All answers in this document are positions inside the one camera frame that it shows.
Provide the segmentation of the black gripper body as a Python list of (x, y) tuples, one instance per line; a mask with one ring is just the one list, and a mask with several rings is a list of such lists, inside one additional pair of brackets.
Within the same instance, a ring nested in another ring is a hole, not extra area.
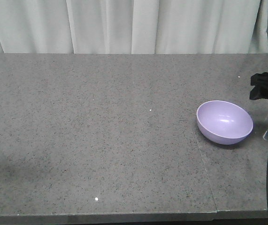
[(252, 75), (250, 84), (253, 86), (249, 95), (250, 100), (268, 99), (268, 72)]

